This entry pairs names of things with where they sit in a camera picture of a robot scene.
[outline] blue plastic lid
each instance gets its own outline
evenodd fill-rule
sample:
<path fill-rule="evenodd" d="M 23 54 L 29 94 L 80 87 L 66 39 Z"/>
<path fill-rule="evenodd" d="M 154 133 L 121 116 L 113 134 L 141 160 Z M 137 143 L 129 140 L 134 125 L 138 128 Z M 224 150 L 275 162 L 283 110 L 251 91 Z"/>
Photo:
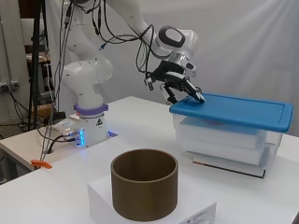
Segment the blue plastic lid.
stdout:
<path fill-rule="evenodd" d="M 212 119 L 277 133 L 286 133 L 292 122 L 292 105 L 275 101 L 204 94 L 201 104 L 188 96 L 169 111 L 193 118 Z"/>

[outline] white pedestal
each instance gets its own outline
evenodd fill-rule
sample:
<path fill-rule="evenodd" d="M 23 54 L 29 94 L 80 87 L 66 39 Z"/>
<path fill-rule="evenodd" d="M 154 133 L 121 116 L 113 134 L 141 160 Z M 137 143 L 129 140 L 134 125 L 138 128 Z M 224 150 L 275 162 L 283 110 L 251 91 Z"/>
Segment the white pedestal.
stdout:
<path fill-rule="evenodd" d="M 193 178 L 178 174 L 178 205 L 167 217 L 147 222 L 150 224 L 214 224 L 216 201 L 200 190 Z M 88 185 L 90 215 L 94 224 L 137 224 L 121 217 L 113 208 L 111 176 Z"/>

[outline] translucent plastic bin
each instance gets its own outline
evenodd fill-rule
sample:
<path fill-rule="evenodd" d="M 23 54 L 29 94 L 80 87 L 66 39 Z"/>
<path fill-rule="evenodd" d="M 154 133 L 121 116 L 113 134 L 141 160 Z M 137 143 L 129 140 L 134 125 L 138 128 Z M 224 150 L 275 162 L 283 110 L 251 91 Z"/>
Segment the translucent plastic bin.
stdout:
<path fill-rule="evenodd" d="M 208 119 L 174 115 L 177 140 L 185 151 L 260 164 L 265 147 L 277 151 L 282 133 Z"/>
<path fill-rule="evenodd" d="M 193 162 L 264 177 L 292 122 L 292 105 L 282 102 L 204 94 L 172 105 L 179 147 Z"/>

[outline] label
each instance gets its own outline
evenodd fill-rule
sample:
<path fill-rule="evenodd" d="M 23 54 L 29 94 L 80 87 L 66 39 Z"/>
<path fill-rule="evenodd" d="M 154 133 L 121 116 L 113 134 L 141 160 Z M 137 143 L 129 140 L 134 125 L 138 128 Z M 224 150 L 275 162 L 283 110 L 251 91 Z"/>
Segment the label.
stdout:
<path fill-rule="evenodd" d="M 215 224 L 216 204 L 196 213 L 179 224 Z"/>
<path fill-rule="evenodd" d="M 99 118 L 99 120 L 96 122 L 95 126 L 100 126 L 103 124 L 103 121 L 101 120 L 101 118 Z"/>

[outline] brown cylinder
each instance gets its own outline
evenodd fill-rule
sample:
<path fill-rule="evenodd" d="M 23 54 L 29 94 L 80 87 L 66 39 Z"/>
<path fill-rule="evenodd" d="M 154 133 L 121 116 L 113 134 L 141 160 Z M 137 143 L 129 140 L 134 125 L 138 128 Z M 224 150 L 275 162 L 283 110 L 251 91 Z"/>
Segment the brown cylinder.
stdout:
<path fill-rule="evenodd" d="M 154 221 L 178 203 L 178 162 L 168 153 L 138 149 L 111 163 L 114 209 L 133 221 Z"/>

